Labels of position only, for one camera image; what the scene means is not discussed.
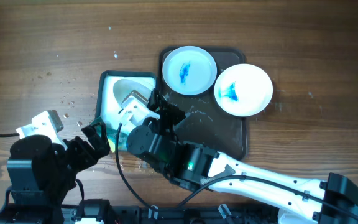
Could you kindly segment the green yellow scrubbing sponge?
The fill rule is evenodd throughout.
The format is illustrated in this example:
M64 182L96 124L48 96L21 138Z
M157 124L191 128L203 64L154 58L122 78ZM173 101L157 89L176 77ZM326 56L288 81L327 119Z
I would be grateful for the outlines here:
M96 118L94 121L90 123L90 125L97 125L100 122L103 122L106 127L106 136L108 139L109 146L111 148L112 152L115 152L116 145L118 147L119 151L126 151L126 143L127 143L127 134L123 131L120 131L119 133L119 140L116 140L117 136L117 128L114 128L113 125L109 121L104 121L102 117Z

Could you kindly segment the white plate front blue stain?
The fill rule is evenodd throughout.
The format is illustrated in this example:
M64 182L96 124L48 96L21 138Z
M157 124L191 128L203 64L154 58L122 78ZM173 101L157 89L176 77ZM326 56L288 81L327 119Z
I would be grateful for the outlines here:
M133 99L146 105L154 88L152 84L140 79L123 78L113 85L113 95L122 108Z

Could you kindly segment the white plate blue stain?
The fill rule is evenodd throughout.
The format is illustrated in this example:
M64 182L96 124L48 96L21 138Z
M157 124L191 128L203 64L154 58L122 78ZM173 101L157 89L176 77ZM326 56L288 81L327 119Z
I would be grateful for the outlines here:
M140 79L123 78L113 85L113 95L122 108L133 99L146 105L154 88L152 84Z
M264 110L273 96L273 83L261 68L243 63L225 69L214 85L216 103L238 117L253 116Z

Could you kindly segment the grey plate with blue stain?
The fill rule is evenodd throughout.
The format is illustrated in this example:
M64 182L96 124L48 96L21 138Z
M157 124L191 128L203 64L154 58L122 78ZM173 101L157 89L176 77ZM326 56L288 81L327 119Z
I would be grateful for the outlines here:
M215 82L217 65L212 55L195 46L171 51L162 65L165 83L181 95L193 96L207 91Z

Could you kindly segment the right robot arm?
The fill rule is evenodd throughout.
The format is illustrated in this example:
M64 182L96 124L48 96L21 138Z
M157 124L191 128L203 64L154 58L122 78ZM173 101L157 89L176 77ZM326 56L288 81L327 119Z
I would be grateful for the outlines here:
M197 194L209 189L278 208L279 223L358 223L358 186L343 175L326 181L274 173L242 163L202 144L179 142L173 126L185 113L158 90L144 100L133 91L122 103L135 128L127 150L170 183Z

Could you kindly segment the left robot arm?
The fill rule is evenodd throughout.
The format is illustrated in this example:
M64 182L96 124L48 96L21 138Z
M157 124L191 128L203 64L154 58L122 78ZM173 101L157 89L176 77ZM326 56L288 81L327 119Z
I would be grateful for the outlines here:
M110 152L106 125L100 121L82 128L79 137L57 144L45 135L32 135L10 148L7 171L11 186L0 210L0 223L63 223L62 203L76 187L77 173L94 166Z

